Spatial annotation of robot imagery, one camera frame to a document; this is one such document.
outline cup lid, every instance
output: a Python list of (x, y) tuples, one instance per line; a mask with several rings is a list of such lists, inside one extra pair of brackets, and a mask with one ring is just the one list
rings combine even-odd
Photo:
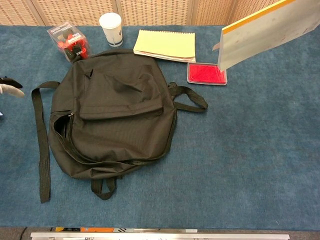
[(99, 24), (104, 29), (114, 29), (121, 24), (121, 16), (115, 12), (108, 12), (99, 18)]

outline front pocket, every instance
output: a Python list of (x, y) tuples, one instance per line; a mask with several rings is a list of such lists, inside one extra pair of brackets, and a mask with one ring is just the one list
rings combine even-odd
[(132, 168), (134, 165), (129, 162), (120, 162), (116, 159), (95, 159), (83, 155), (75, 147), (72, 141), (73, 123), (75, 114), (64, 115), (59, 117), (53, 124), (54, 132), (64, 150), (76, 162), (88, 166), (88, 168), (104, 168), (101, 172), (118, 173)]
[(162, 108), (152, 67), (142, 65), (93, 71), (79, 115), (83, 120), (114, 119), (158, 113)]

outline orange edge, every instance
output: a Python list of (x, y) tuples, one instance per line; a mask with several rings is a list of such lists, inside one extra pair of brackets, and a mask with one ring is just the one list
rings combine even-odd
[(283, 6), (288, 5), (288, 4), (290, 4), (290, 3), (294, 2), (294, 1), (295, 0), (281, 0), (281, 1), (278, 1), (278, 2), (276, 2), (276, 3), (274, 3), (274, 4), (270, 5), (270, 6), (267, 6), (267, 7), (255, 12), (255, 13), (245, 17), (245, 18), (240, 19), (239, 21), (236, 21), (236, 22), (234, 22), (234, 23), (222, 28), (222, 32), (223, 32), (223, 34), (227, 34), (227, 33), (231, 32), (232, 30), (235, 30), (235, 29), (237, 29), (237, 28), (239, 28), (239, 27), (241, 27), (241, 26), (243, 26), (243, 25), (245, 25), (247, 23), (250, 23), (253, 20), (256, 20), (256, 19), (258, 19), (258, 18), (260, 18), (260, 17), (262, 17), (262, 16), (264, 16), (264, 15), (266, 15), (268, 13), (271, 13), (271, 12), (273, 12), (273, 11), (279, 9), (279, 8), (282, 8)]
[(113, 233), (114, 227), (81, 227), (81, 232), (99, 232), (99, 233)]

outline red ink pad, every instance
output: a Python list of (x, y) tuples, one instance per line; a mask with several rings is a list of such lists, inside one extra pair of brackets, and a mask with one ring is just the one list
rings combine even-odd
[(187, 81), (191, 84), (226, 85), (227, 72), (211, 63), (188, 62)]

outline shoulder strap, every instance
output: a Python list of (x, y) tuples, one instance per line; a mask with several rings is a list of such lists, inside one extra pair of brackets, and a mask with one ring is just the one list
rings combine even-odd
[(103, 179), (97, 179), (97, 180), (91, 180), (91, 191), (97, 195), (102, 200), (108, 200), (112, 197), (116, 190), (116, 177), (107, 178), (106, 185), (109, 189), (108, 192), (103, 192), (102, 186), (103, 186)]
[(50, 198), (51, 180), (48, 136), (44, 121), (44, 108), (41, 100), (40, 89), (56, 89), (59, 86), (59, 84), (60, 83), (57, 81), (47, 81), (40, 84), (31, 93), (40, 152), (39, 175), (41, 203), (47, 202)]
[(177, 96), (181, 94), (187, 94), (189, 99), (199, 106), (190, 106), (180, 102), (174, 102), (174, 106), (177, 109), (199, 113), (204, 112), (208, 108), (208, 103), (205, 101), (205, 99), (199, 94), (197, 94), (195, 91), (191, 90), (189, 87), (178, 86), (175, 82), (170, 82), (168, 88), (172, 100), (174, 100)]

